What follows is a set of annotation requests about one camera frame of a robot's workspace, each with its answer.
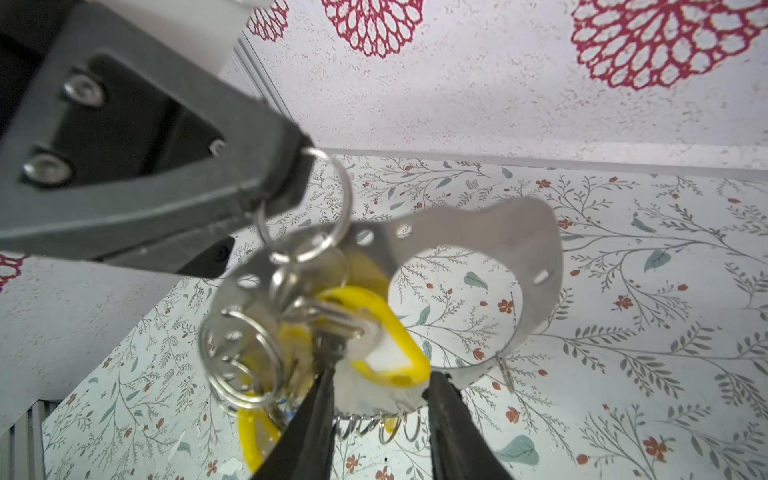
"metal screw head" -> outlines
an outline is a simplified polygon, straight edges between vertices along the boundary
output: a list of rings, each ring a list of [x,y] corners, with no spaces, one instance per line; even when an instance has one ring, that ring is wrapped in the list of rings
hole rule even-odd
[[[74,74],[64,83],[67,97],[86,107],[99,108],[104,105],[104,89],[96,81],[83,74]]]
[[[51,154],[37,154],[30,158],[24,164],[23,171],[29,180],[46,187],[63,184],[72,177],[72,167]]]
[[[220,138],[217,138],[216,140],[210,142],[210,145],[208,145],[208,150],[210,150],[210,154],[214,157],[218,157],[221,155],[221,152],[224,150],[224,147],[226,147],[227,144],[224,143],[223,140]]]

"orange flower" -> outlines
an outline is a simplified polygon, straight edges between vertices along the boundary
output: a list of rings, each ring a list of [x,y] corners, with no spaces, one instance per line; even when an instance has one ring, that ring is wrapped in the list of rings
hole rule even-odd
[[[507,300],[502,300],[498,303],[498,311],[501,313],[512,313],[512,309],[515,308],[515,301],[512,300],[508,302]]]
[[[656,457],[660,462],[664,461],[664,453],[667,451],[664,443],[657,442],[654,437],[648,437],[648,440],[643,441],[643,445],[648,455]]]
[[[384,470],[379,470],[376,472],[376,480],[395,480],[395,476],[393,474],[388,474],[386,472],[386,469],[388,467],[384,467]]]
[[[520,421],[520,412],[517,411],[517,409],[513,409],[512,407],[507,407],[509,411],[506,413],[507,419],[510,423],[517,423]]]
[[[619,300],[614,303],[617,307],[619,307],[619,310],[629,310],[629,308],[634,305],[634,303],[632,303],[632,299],[624,295],[619,295]]]
[[[218,470],[218,467],[216,464],[218,463],[218,460],[213,460],[212,462],[208,462],[208,473],[205,475],[207,477],[210,477],[210,474],[216,473],[216,470]]]
[[[355,473],[355,467],[357,465],[360,465],[360,459],[355,458],[354,455],[351,457],[347,457],[346,459],[346,469],[349,470],[349,473]]]

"red medallion design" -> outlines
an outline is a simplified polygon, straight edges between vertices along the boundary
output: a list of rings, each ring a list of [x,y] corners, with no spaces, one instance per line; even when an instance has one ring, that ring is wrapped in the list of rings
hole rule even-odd
[[[366,57],[400,52],[422,22],[422,0],[322,0],[339,37]]]
[[[750,46],[768,0],[580,0],[578,62],[611,87],[669,87]]]
[[[283,30],[288,26],[288,10],[284,0],[275,0],[268,10],[255,8],[246,26],[263,40],[277,41],[278,37],[283,37]]]
[[[22,263],[29,255],[8,257],[0,253],[0,292],[6,283],[22,274]]]

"metal plate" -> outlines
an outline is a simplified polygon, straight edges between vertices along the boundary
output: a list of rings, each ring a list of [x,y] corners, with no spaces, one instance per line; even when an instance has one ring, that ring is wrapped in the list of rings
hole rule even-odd
[[[291,247],[332,228],[327,224],[299,230],[281,242]],[[404,228],[410,234],[400,238],[398,232]],[[372,242],[360,246],[356,238],[367,230],[373,235]],[[387,298],[389,281],[404,262],[426,248],[446,244],[493,257],[517,278],[524,304],[517,329],[497,354],[507,356],[547,319],[558,300],[563,256],[554,212],[545,202],[529,198],[507,200],[479,212],[438,208],[382,223],[353,223],[338,248],[349,264],[348,284]],[[207,322],[224,321],[222,310],[252,302],[253,291],[237,285],[242,276],[258,276],[261,282],[257,289],[266,293],[276,269],[270,254],[269,249],[261,250],[232,272],[214,297]],[[497,356],[472,366],[433,369],[449,374],[456,388],[464,389],[498,365]],[[421,397],[426,383],[411,389],[390,389],[371,384],[347,362],[339,362],[336,368],[336,407],[341,416],[375,418],[413,412],[426,404]]]

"table surface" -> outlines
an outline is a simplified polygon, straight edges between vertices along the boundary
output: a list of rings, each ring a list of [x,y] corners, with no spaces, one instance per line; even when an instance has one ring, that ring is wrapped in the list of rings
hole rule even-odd
[[[555,209],[565,275],[558,307],[464,391],[516,478],[765,478],[768,185],[740,180],[377,157],[343,157],[355,218],[511,197]],[[272,235],[333,221],[340,191],[316,165]],[[258,248],[237,234],[234,260]],[[237,431],[211,402],[196,334],[220,280],[182,279],[44,424],[49,478],[249,478]],[[472,364],[524,307],[514,276],[455,246],[426,250],[389,303],[435,366]],[[415,421],[406,423],[413,436]],[[339,442],[334,478],[432,477],[426,427]]]

